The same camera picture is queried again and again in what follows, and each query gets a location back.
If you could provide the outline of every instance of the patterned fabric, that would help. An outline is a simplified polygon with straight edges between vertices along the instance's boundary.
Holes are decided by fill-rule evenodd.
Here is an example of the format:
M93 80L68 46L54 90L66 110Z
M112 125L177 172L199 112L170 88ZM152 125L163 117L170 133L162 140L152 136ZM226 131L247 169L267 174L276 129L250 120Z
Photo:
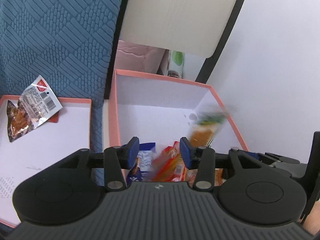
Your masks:
M0 96L41 74L58 97L91 98L91 149L102 151L106 74L121 0L0 0Z

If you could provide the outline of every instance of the pink fabric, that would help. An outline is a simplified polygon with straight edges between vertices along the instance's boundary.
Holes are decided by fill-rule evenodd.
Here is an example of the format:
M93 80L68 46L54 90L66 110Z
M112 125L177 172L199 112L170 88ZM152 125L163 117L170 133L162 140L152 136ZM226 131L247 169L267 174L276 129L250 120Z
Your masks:
M119 40L115 68L157 73L165 49Z

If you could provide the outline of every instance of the red label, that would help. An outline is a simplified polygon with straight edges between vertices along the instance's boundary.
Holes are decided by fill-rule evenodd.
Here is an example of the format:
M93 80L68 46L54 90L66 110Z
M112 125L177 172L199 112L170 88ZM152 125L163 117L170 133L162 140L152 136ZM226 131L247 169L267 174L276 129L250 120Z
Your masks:
M37 89L40 92L43 92L47 89L47 86L45 85L44 81L42 79L40 79L40 81L37 83Z

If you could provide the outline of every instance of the white wall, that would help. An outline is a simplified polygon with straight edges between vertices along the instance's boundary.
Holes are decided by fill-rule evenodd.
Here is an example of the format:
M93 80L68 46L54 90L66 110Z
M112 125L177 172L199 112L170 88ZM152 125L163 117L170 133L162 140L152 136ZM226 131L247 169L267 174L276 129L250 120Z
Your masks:
M307 162L320 130L320 0L245 0L210 76L249 149Z

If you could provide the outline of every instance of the ribbed gray surface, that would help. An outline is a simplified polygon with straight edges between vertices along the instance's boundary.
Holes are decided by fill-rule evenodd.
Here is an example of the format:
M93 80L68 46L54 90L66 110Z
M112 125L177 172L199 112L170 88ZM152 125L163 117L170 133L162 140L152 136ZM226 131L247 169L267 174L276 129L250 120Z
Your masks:
M307 240L298 224L254 227L226 214L209 193L182 183L133 182L123 192L109 193L86 218L59 227L20 224L10 240Z

